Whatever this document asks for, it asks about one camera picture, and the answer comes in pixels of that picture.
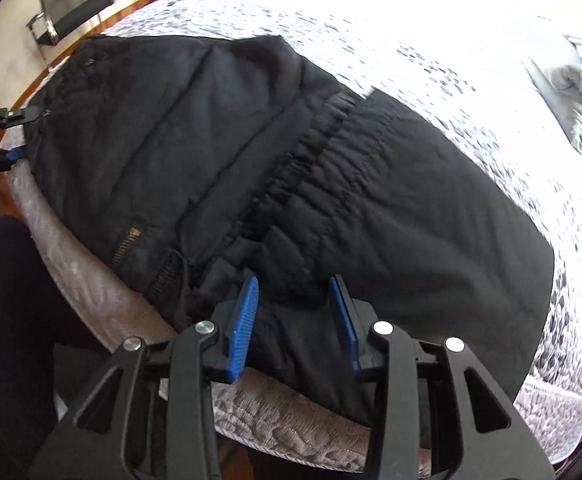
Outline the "black pants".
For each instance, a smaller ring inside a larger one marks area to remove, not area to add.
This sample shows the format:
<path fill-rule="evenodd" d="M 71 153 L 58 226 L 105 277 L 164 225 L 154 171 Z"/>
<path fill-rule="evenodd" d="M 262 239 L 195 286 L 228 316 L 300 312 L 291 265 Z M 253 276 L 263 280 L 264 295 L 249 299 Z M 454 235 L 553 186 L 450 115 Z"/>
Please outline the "black pants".
<path fill-rule="evenodd" d="M 411 337 L 466 341 L 508 396 L 545 326 L 553 252 L 443 133 L 279 37 L 85 40 L 24 128 L 72 234 L 182 330 L 259 280 L 248 363 L 368 422 L 327 304 L 340 275 Z"/>

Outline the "light blue pillow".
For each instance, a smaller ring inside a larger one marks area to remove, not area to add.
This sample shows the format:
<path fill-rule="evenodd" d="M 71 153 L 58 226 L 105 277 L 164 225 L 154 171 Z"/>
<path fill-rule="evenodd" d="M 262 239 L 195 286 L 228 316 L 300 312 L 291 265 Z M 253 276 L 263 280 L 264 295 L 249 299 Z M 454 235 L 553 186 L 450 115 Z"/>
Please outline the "light blue pillow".
<path fill-rule="evenodd" d="M 558 32 L 538 39 L 526 70 L 568 142 L 582 155 L 582 40 Z"/>

